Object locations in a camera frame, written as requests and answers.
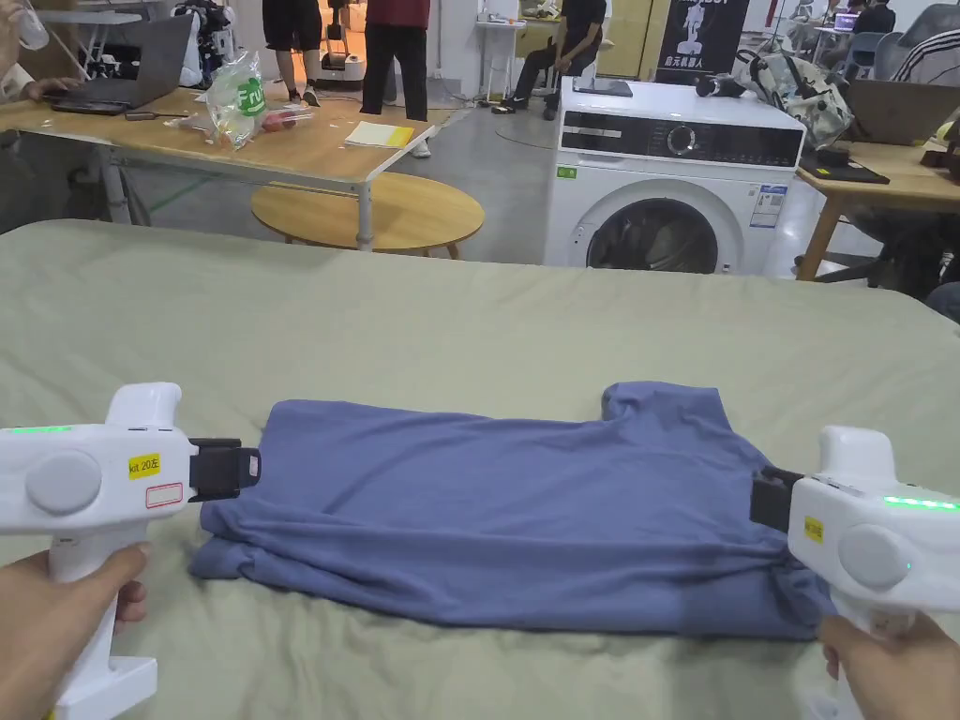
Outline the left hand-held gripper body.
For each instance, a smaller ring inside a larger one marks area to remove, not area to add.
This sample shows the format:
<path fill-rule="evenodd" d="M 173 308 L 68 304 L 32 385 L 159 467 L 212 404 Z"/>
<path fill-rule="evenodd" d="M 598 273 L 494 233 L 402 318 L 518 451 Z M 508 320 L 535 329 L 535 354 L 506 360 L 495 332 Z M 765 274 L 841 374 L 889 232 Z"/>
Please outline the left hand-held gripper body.
<path fill-rule="evenodd" d="M 146 543 L 151 522 L 238 497 L 242 443 L 177 429 L 181 397 L 170 382 L 128 384 L 102 423 L 3 429 L 2 534 L 49 538 L 49 577 L 68 583 Z M 115 655 L 111 625 L 99 624 L 42 719 L 114 719 L 156 693 L 156 659 Z"/>

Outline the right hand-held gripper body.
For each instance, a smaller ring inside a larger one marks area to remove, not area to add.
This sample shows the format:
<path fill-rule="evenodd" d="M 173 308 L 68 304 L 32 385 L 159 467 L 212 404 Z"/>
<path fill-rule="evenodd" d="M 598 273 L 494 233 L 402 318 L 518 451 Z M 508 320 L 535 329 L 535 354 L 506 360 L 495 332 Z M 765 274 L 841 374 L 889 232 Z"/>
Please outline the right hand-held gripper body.
<path fill-rule="evenodd" d="M 958 498 L 899 482 L 881 432 L 825 427 L 817 472 L 768 466 L 754 476 L 750 518 L 784 533 L 837 612 L 865 632 L 894 637 L 919 612 L 959 611 Z"/>

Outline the person's right hand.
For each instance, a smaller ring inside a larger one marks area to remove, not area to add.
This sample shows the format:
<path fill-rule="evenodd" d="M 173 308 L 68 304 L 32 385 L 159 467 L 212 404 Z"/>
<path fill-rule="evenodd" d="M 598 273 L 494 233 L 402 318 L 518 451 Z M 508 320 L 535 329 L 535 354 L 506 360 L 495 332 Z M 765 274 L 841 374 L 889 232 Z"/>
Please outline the person's right hand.
<path fill-rule="evenodd" d="M 846 678 L 865 719 L 959 717 L 959 646 L 930 616 L 888 639 L 827 616 L 818 640 L 828 674 Z"/>

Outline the person's left hand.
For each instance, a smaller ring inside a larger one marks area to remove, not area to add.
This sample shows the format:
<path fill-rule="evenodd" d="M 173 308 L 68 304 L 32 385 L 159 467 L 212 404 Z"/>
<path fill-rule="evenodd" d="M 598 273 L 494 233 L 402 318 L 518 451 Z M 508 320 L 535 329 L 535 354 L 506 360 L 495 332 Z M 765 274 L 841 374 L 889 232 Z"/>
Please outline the person's left hand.
<path fill-rule="evenodd" d="M 93 573 L 68 583 L 49 577 L 41 551 L 1 569 L 1 716 L 42 719 L 104 618 L 119 633 L 146 616 L 138 576 L 150 546 L 122 548 Z"/>

